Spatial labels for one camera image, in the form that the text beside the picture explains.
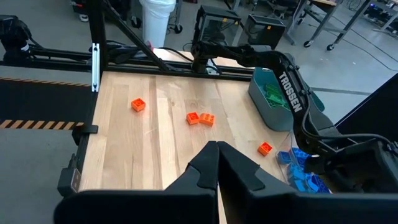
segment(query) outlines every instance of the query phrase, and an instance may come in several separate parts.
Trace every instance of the pile of blue bricks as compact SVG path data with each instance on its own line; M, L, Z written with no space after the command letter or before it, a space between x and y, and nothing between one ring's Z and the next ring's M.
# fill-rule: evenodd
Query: pile of blue bricks
M304 163L308 156L310 155L301 149L292 148L290 152L278 152L277 159L279 164L288 165L287 180L297 190L301 192L330 194L328 187L318 175L304 173Z

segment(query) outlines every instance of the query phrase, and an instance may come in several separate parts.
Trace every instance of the orange lego brick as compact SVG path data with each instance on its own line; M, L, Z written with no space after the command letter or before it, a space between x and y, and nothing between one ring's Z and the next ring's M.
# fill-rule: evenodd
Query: orange lego brick
M187 113L188 124L193 125L199 123L199 115L196 112Z
M261 144L261 146L258 148L258 151L263 155L266 156L268 155L269 152L271 152L272 147L267 143L264 142Z
M216 116L209 114L209 113L202 113L200 115L200 120L202 124L209 125L210 127L213 126L214 122L216 120Z
M145 102L141 98L131 101L131 108L135 111L142 111L145 108Z

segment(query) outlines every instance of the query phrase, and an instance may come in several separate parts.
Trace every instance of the white bucket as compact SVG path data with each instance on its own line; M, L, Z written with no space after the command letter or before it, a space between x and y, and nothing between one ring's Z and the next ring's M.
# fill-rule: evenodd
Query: white bucket
M139 0L142 4L142 37L153 47L163 47L166 38L170 13L174 10L175 0Z

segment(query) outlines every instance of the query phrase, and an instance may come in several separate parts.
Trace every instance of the gray plastic bin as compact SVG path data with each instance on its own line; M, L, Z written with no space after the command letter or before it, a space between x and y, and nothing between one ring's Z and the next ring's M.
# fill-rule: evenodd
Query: gray plastic bin
M293 128L292 112L287 106L274 104L268 99L269 93L266 87L269 85L275 87L274 90L279 91L280 97L286 102L274 72L262 68L254 69L249 85L249 95L269 128L274 131L290 131ZM312 94L312 98L318 109L323 111L325 107L316 94Z

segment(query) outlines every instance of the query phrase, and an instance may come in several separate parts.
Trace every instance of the concrete floor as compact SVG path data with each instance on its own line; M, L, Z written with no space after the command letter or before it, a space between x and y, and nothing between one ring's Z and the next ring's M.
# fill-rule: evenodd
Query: concrete floor
M220 0L200 0L200 4L208 4L226 8ZM166 37L165 46L177 50L193 36L193 25L199 4L183 3L181 23L183 32ZM250 10L240 7L238 14L246 18ZM256 13L261 14L261 7ZM90 30L88 23L82 23L72 12L68 0L0 0L0 14L15 14L30 27L35 40L44 47L53 49L76 50L86 52L90 46ZM335 16L347 22L353 12L340 7ZM335 19L336 26L342 26ZM305 81L316 88L324 102L325 114L333 122L337 122L347 112L365 99L366 93L373 92L395 73L387 69L364 51L342 41L336 48L327 52L326 46L332 43L335 36L322 32L313 45L306 49L302 44L310 38L317 25L312 19L297 27L294 37L296 46L282 39L278 50L289 52L301 66L301 74ZM397 40L374 32L373 25L359 20L354 30L365 36L392 57L398 58ZM134 29L137 35L141 31ZM130 41L111 24L106 26L108 39L125 43ZM366 49L374 57L388 67L398 70L398 63L353 32L348 32L346 40ZM36 70L29 68L0 67L0 76L16 78L32 78L63 82L89 83L88 73L59 72ZM332 93L329 89L358 91L358 94ZM0 129L0 219L1 223L51 223L52 212L61 197L56 191L58 177L62 167L68 163L70 155L76 151L69 131L29 131Z

